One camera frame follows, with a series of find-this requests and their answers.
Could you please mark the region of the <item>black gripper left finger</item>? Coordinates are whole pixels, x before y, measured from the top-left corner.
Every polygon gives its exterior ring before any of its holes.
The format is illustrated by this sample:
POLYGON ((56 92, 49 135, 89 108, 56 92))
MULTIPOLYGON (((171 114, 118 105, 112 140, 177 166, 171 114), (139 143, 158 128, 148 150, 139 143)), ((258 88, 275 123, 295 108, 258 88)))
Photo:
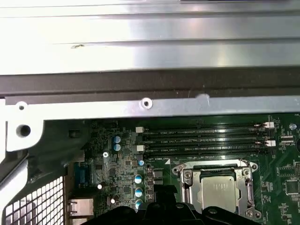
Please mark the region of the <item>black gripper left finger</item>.
POLYGON ((90 220, 91 225, 164 225, 165 185, 154 185, 154 200, 138 209, 120 206, 90 220))

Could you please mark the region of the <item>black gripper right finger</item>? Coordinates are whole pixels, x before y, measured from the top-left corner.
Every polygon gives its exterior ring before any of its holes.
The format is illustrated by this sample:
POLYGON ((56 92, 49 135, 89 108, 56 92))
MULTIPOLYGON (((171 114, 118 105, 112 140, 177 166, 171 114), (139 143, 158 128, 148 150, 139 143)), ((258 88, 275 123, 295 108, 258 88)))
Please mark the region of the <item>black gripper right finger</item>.
POLYGON ((167 225, 232 225, 232 217, 228 212, 211 208, 197 210, 188 202, 179 202, 174 185, 165 186, 165 224, 167 225))

